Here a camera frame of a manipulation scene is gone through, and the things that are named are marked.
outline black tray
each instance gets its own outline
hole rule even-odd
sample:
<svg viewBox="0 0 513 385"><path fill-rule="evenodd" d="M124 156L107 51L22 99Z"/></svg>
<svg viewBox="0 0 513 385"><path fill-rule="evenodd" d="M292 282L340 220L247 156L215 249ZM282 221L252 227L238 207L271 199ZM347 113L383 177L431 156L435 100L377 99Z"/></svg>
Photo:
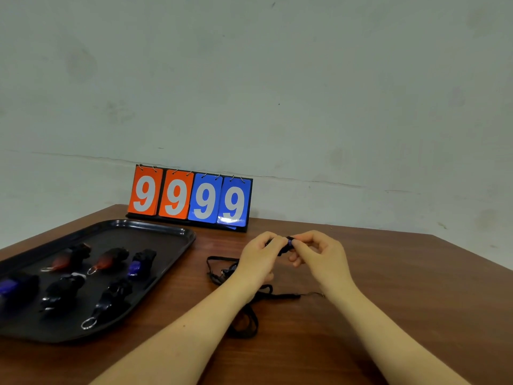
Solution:
<svg viewBox="0 0 513 385"><path fill-rule="evenodd" d="M0 336L30 339L46 343L60 343L96 334L127 316L145 295L157 284L176 260L196 239L196 234L185 228L145 223L135 220L107 220L71 233L62 238L23 252L0 262L0 279L14 271L38 274L40 290L29 303L18 308L0 304ZM51 265L55 255L63 249L85 242L92 247L91 257L84 260L76 272L86 274L98 257L113 247L125 247L130 255L115 271L98 271L87 277L79 289L75 304L64 313L40 312L45 289L57 281L59 272L40 272ZM94 305L112 280L125 277L136 252L150 248L157 252L151 275L144 281L134 281L133 293L126 297L127 309L114 320L82 330L81 323L91 316Z"/></svg>

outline metal binder ring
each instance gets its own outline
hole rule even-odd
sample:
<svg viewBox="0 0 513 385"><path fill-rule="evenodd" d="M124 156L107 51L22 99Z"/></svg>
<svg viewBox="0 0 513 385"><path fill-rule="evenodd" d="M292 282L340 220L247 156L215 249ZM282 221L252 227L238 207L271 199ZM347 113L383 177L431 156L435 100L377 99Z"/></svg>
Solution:
<svg viewBox="0 0 513 385"><path fill-rule="evenodd" d="M89 319L86 319L82 322L82 324L80 325L80 328L82 328L82 330L89 330L89 329L92 329L96 325L96 323L98 323L97 318L90 317Z"/></svg>

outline right hand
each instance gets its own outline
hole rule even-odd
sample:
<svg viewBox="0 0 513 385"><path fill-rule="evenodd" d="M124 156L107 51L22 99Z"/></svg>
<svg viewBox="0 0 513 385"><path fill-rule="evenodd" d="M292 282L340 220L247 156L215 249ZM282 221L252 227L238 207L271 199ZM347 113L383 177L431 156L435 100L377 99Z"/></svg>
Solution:
<svg viewBox="0 0 513 385"><path fill-rule="evenodd" d="M295 267L306 263L328 298L332 292L356 287L351 278L346 253L339 241L319 231L292 237L295 252L289 256L289 261Z"/></svg>

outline blue number card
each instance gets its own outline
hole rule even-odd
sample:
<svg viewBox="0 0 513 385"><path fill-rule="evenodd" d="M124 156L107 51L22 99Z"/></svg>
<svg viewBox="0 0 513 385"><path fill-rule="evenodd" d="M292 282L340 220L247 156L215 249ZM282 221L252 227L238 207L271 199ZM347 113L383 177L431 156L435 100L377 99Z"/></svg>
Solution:
<svg viewBox="0 0 513 385"><path fill-rule="evenodd" d="M217 221L222 183L223 177L220 175L196 174L192 186L189 220L205 223Z"/></svg>
<svg viewBox="0 0 513 385"><path fill-rule="evenodd" d="M244 227L249 214L251 180L225 177L219 202L219 224Z"/></svg>

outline wooden table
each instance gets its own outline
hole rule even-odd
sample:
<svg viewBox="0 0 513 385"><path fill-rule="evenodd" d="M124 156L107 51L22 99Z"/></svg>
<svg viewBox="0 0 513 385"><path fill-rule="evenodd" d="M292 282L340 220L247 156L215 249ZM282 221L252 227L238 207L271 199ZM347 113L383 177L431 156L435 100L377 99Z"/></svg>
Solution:
<svg viewBox="0 0 513 385"><path fill-rule="evenodd" d="M7 247L0 259L95 222L123 218L126 208L114 205ZM264 219L251 219L246 234L194 228L192 248L122 325L101 337L66 345L0 338L0 382L86 384L215 288L205 275L207 256L238 257L265 230L286 236L310 229L340 240L362 292L471 383L513 383L512 271L431 235ZM276 292L318 290L306 266L295 270L287 263L279 259L275 267ZM201 383L386 383L323 297L263 301L253 308L258 335L223 339Z"/></svg>

